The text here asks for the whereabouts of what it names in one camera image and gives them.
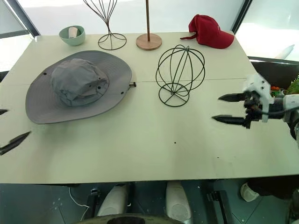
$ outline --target table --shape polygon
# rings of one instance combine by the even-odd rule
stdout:
[[[0,156],[0,182],[124,182],[299,173],[299,150],[282,121],[253,122],[247,130],[211,119],[218,114],[244,115],[241,102],[217,100],[223,94],[240,92],[245,76],[255,71],[237,40],[225,50],[188,41],[206,58],[206,79],[191,92],[186,105],[171,108],[158,98],[155,69],[161,53],[181,43],[177,37],[188,34],[160,33],[164,43],[152,52],[135,46],[138,35],[126,35],[127,46],[110,52],[131,66],[137,87],[102,115],[51,125],[36,125],[27,118],[29,84],[56,60],[76,51],[98,49],[99,36],[88,35],[86,43],[74,48],[56,36],[42,36],[29,45],[0,86],[0,106],[9,110],[0,117],[0,143],[32,133]]]

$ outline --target white robot part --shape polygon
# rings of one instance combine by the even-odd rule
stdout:
[[[263,112],[269,112],[269,105],[274,103],[274,98],[270,95],[270,84],[260,74],[256,73],[247,78],[244,83],[243,92],[257,92],[260,96]],[[268,121],[268,115],[262,115],[262,122]]]
[[[166,215],[184,224],[192,224],[189,202],[180,181],[169,181],[166,188]]]
[[[123,214],[128,204],[128,188],[126,184],[119,184],[108,193],[97,216]]]

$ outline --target light green bowl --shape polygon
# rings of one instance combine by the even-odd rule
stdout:
[[[76,27],[80,31],[80,35],[74,38],[69,38],[69,28]],[[59,36],[63,42],[67,43],[70,46],[77,46],[84,42],[85,40],[85,30],[82,26],[69,26],[62,29],[59,32]]]

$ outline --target gray floor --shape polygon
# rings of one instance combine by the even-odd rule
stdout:
[[[287,201],[272,196],[260,197],[246,203],[240,198],[239,189],[245,180],[218,180],[215,190],[225,190],[235,224],[283,224]],[[203,181],[182,181],[195,224],[208,224],[203,193]],[[72,188],[79,203],[86,203],[91,188],[99,187],[100,203],[115,183],[81,184]],[[134,213],[164,216],[166,182],[136,182],[134,200],[129,208]],[[221,212],[215,203],[217,217]],[[3,224],[71,224],[78,221],[84,208],[69,197],[67,187],[49,185],[1,184],[0,223]]]

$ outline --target red baseball cap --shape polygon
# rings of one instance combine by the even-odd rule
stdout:
[[[234,35],[220,30],[216,20],[207,15],[196,15],[189,24],[189,32],[195,32],[193,36],[182,37],[184,39],[196,38],[199,44],[212,48],[227,48],[234,41]]]

